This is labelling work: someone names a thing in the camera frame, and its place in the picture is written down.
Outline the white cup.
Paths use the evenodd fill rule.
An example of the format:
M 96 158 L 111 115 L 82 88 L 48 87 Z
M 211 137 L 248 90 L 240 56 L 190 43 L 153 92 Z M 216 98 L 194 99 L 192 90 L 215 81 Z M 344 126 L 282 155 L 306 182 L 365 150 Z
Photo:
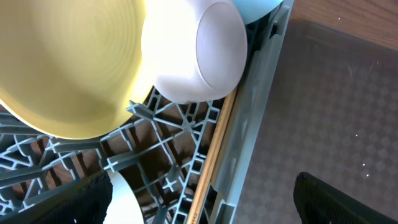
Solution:
M 130 185 L 119 172 L 108 171 L 113 186 L 104 224 L 145 224 L 141 208 Z

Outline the white bowl with rice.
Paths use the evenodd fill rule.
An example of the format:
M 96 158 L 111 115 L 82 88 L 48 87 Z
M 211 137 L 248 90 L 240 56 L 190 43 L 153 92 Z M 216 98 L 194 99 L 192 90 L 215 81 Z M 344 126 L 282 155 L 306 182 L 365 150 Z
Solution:
M 242 17 L 227 0 L 150 0 L 142 29 L 144 63 L 171 102 L 218 100 L 230 94 L 246 66 Z

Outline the wooden chopstick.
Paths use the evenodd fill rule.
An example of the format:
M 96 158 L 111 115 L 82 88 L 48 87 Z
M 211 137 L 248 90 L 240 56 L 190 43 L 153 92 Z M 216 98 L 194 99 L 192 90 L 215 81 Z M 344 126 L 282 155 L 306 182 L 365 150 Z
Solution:
M 235 88 L 225 99 L 220 111 L 219 119 L 213 133 L 213 139 L 205 159 L 203 170 L 198 181 L 197 189 L 187 217 L 188 224 L 197 224 L 201 217 L 201 210 L 205 204 L 206 194 L 209 188 L 212 173 L 215 168 L 216 160 L 221 149 L 226 127 L 231 115 L 232 107 L 236 97 Z

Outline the yellow-green plate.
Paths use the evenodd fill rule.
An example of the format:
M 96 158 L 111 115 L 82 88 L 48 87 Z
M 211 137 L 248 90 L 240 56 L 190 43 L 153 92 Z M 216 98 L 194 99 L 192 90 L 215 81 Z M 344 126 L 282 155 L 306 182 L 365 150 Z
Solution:
M 106 134 L 143 103 L 142 0 L 1 0 L 1 104 L 65 139 Z

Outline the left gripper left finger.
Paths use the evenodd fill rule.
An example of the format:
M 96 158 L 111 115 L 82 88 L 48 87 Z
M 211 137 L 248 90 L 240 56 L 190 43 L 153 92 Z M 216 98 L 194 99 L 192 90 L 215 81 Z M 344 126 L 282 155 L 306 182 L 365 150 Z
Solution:
M 112 192 L 108 173 L 100 172 L 27 210 L 1 218 L 1 223 L 103 223 Z

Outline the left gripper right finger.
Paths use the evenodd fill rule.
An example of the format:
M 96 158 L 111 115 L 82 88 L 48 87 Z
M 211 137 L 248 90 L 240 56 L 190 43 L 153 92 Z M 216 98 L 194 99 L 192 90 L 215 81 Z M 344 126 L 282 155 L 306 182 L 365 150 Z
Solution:
M 397 224 L 308 172 L 296 177 L 293 198 L 302 223 Z

